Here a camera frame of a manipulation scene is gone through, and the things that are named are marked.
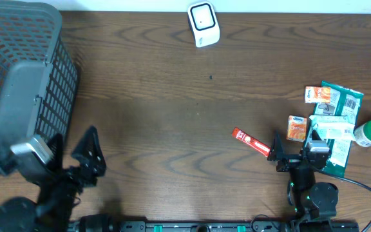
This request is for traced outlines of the orange small box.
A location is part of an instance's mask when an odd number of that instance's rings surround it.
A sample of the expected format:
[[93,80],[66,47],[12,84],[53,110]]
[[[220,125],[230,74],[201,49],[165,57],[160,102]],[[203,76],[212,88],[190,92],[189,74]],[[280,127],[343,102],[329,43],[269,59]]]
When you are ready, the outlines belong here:
[[305,87],[305,103],[329,103],[330,102],[330,87]]

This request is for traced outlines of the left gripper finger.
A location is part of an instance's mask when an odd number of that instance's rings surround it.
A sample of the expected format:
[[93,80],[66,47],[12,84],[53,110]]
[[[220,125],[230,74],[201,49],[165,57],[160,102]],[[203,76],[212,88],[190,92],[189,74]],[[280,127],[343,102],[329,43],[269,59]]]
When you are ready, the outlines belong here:
[[77,143],[71,157],[79,161],[83,175],[87,177],[103,177],[107,166],[102,154],[97,129],[90,126]]
[[53,157],[47,163],[46,168],[52,173],[58,173],[62,170],[63,162],[63,137],[60,133],[53,136],[47,143],[53,153]]

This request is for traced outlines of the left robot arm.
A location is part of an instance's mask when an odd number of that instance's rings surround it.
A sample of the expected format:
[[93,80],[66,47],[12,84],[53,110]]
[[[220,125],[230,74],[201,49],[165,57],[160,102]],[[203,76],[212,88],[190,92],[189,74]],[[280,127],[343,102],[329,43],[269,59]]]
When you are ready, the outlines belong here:
[[64,168],[63,140],[56,134],[45,142],[34,135],[10,148],[8,167],[39,186],[36,201],[14,197],[0,205],[0,232],[4,231],[112,231],[111,218],[97,214],[72,221],[78,196],[94,187],[106,172],[97,129],[90,126],[72,152],[78,166]]

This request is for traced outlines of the orange white box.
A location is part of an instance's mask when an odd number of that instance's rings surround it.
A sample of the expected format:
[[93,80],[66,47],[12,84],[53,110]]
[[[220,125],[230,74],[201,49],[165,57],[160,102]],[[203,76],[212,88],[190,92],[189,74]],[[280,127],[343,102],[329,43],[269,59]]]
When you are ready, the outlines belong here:
[[290,115],[287,126],[287,140],[303,142],[306,139],[307,119]]

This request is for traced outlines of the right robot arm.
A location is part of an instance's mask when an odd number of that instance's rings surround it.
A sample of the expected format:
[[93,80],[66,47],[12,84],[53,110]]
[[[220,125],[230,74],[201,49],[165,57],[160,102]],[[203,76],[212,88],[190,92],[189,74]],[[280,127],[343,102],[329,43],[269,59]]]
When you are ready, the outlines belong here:
[[280,136],[275,134],[267,160],[277,162],[277,172],[289,173],[289,193],[296,209],[296,216],[282,223],[280,231],[335,230],[331,218],[337,214],[338,188],[315,178],[315,172],[325,167],[330,154],[329,146],[315,131],[297,154],[286,153]]

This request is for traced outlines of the mint green wipes packet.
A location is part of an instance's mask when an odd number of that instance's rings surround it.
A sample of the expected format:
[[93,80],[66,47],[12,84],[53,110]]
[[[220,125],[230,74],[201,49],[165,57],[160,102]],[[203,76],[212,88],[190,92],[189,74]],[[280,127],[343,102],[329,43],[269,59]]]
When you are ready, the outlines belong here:
[[355,141],[355,117],[352,115],[311,115],[312,130],[323,140]]

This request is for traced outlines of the red sachet packet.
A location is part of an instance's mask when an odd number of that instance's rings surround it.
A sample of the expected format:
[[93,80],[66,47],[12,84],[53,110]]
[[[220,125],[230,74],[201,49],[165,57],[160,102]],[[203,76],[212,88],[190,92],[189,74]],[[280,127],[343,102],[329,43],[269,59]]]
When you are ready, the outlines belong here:
[[244,132],[240,128],[235,127],[233,132],[232,132],[232,136],[235,139],[238,139],[239,141],[243,142],[244,144],[250,146],[254,150],[258,151],[259,153],[261,153],[265,157],[268,157],[270,152],[271,152],[270,147],[268,147],[266,144],[262,143],[261,141],[255,139],[254,137],[250,136],[249,134],[247,134],[246,132]]

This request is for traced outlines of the green white sponge package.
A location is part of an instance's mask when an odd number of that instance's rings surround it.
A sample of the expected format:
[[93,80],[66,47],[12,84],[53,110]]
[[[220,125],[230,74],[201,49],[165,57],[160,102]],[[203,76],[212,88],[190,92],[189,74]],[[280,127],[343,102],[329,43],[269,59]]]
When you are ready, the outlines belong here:
[[[314,103],[315,107],[312,115],[352,115],[356,118],[355,121],[357,121],[361,101],[364,97],[363,93],[326,81],[323,81],[320,87],[331,88],[330,102]],[[311,140],[311,133],[312,126],[310,120],[305,142]],[[331,155],[328,158],[327,165],[323,168],[323,171],[338,177],[343,177],[347,166],[350,147],[353,141],[332,139],[324,141],[329,146]]]

